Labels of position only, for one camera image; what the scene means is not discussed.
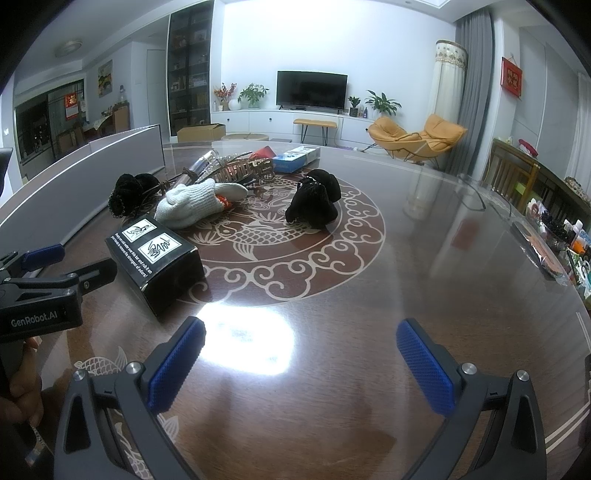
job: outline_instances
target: blue box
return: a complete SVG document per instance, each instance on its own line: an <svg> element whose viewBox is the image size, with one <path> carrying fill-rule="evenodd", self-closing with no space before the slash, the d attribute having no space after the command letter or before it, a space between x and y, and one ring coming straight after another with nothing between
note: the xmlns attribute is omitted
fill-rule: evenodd
<svg viewBox="0 0 591 480"><path fill-rule="evenodd" d="M320 147L297 147L273 158L273 170L293 173L320 158Z"/></svg>

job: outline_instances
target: finger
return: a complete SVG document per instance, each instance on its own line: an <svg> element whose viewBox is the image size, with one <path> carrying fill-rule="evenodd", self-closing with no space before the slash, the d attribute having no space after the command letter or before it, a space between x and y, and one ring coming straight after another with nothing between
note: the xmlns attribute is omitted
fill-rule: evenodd
<svg viewBox="0 0 591 480"><path fill-rule="evenodd" d="M43 402L41 400L41 397L39 396L39 403L37 404L37 409L35 410L35 413L33 414L33 416L29 419L29 423L31 424L31 427L38 427L39 423L41 422L41 419L43 418L43 413L45 412L45 409L43 408Z"/></svg>
<svg viewBox="0 0 591 480"><path fill-rule="evenodd" d="M21 409L6 398L0 397L0 421L7 423L21 423L26 417Z"/></svg>
<svg viewBox="0 0 591 480"><path fill-rule="evenodd" d="M22 347L22 362L18 371L10 379L10 393L18 398L35 387L37 370L35 368L35 357L37 352L28 345Z"/></svg>
<svg viewBox="0 0 591 480"><path fill-rule="evenodd" d="M38 349L41 346L42 341L43 340L41 340L41 337L37 335L36 337L27 338L25 343L31 348Z"/></svg>
<svg viewBox="0 0 591 480"><path fill-rule="evenodd" d="M17 407L21 409L24 418L29 419L37 411L37 404L40 400L39 391L26 392L16 400Z"/></svg>

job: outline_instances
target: potted plant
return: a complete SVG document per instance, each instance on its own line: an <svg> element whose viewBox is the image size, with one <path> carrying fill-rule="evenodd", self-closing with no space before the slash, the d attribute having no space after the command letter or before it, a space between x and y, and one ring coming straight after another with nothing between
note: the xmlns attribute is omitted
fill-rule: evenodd
<svg viewBox="0 0 591 480"><path fill-rule="evenodd" d="M260 101L269 91L268 88L263 85L255 85L251 83L243 91L240 92L238 100L242 101L243 98L248 100L248 108L260 108Z"/></svg>
<svg viewBox="0 0 591 480"><path fill-rule="evenodd" d="M361 102L361 98L349 97L349 102L351 102L351 108L349 109L349 116L358 116L359 109L357 108L357 106Z"/></svg>
<svg viewBox="0 0 591 480"><path fill-rule="evenodd" d="M386 94L382 92L382 96L376 95L375 92L368 90L371 97L365 99L367 105L371 105L375 112L379 112L380 115L392 115L396 116L396 111L402 108L395 100L389 100Z"/></svg>
<svg viewBox="0 0 591 480"><path fill-rule="evenodd" d="M236 83L231 84L229 89L224 83L220 88L214 89L213 94L220 99L223 110L228 110L228 100L234 94L234 90L236 90Z"/></svg>

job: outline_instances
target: glass cabinet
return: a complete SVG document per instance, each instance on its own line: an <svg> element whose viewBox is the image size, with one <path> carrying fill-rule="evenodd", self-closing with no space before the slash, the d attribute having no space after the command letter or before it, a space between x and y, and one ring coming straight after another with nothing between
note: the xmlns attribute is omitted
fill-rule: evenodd
<svg viewBox="0 0 591 480"><path fill-rule="evenodd" d="M170 15L167 88L170 135L210 123L209 48L213 0Z"/></svg>

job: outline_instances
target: white vase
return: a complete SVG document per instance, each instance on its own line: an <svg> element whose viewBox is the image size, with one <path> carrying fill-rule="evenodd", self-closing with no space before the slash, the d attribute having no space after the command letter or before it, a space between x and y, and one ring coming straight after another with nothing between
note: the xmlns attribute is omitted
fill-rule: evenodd
<svg viewBox="0 0 591 480"><path fill-rule="evenodd" d="M230 110L240 110L242 108L242 104L238 101L238 99L232 99L228 102L228 107L230 107Z"/></svg>

